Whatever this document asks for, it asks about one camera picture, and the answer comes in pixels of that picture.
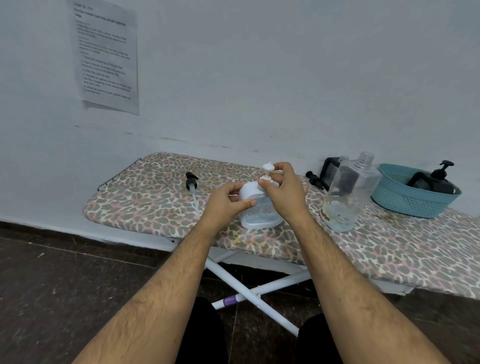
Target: patterned fabric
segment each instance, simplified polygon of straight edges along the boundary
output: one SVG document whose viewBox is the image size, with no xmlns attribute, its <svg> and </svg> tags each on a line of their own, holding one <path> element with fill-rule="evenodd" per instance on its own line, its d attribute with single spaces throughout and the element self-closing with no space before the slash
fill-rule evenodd
<svg viewBox="0 0 480 364">
<path fill-rule="evenodd" d="M 118 229 L 185 237 L 198 221 L 185 173 L 199 177 L 203 211 L 209 194 L 226 182 L 250 182 L 261 170 L 172 153 L 155 153 L 133 165 L 85 205 L 90 221 Z M 319 210 L 324 195 L 310 186 L 310 212 L 366 277 L 480 299 L 480 221 L 447 209 L 435 219 L 387 211 L 370 201 L 354 230 L 328 229 Z M 304 264 L 290 226 L 247 230 L 235 219 L 214 246 Z"/>
</svg>

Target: wall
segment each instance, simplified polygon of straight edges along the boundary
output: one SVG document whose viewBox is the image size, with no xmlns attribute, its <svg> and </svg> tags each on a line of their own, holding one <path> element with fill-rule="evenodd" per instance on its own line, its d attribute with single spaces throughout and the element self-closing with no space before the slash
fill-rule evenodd
<svg viewBox="0 0 480 364">
<path fill-rule="evenodd" d="M 138 15 L 140 116 L 77 99 L 62 0 L 2 4 L 1 220 L 158 246 L 81 214 L 157 151 L 298 173 L 362 150 L 428 170 L 450 159 L 453 206 L 480 215 L 477 1 L 115 3 Z"/>
</svg>

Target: bottle label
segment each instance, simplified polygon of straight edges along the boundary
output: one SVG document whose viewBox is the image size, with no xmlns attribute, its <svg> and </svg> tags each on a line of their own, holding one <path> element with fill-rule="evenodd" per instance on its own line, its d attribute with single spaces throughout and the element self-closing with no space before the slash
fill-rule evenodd
<svg viewBox="0 0 480 364">
<path fill-rule="evenodd" d="M 322 214 L 322 216 L 324 217 L 325 220 L 330 221 L 330 218 L 327 216 L 326 213 L 324 213 L 324 209 L 321 208 L 320 213 Z"/>
</svg>

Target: person's right hand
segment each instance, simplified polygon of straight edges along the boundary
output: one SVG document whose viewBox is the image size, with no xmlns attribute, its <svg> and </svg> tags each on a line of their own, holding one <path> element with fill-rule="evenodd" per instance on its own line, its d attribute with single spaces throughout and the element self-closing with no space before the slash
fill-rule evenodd
<svg viewBox="0 0 480 364">
<path fill-rule="evenodd" d="M 310 216 L 305 201 L 308 186 L 301 182 L 290 163 L 279 162 L 275 163 L 274 167 L 275 170 L 283 171 L 283 174 L 270 173 L 272 180 L 280 186 L 276 187 L 266 180 L 259 180 L 258 184 L 267 192 L 275 210 L 289 225 L 292 225 L 298 219 L 305 219 Z"/>
</svg>

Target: forearm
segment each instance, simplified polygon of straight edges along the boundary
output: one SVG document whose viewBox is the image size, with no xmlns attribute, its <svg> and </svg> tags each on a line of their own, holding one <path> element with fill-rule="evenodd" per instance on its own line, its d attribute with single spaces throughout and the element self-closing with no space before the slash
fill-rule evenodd
<svg viewBox="0 0 480 364">
<path fill-rule="evenodd" d="M 311 217 L 292 224 L 345 363 L 447 363 Z"/>
<path fill-rule="evenodd" d="M 173 363 L 213 235 L 195 227 L 74 363 Z"/>
</svg>

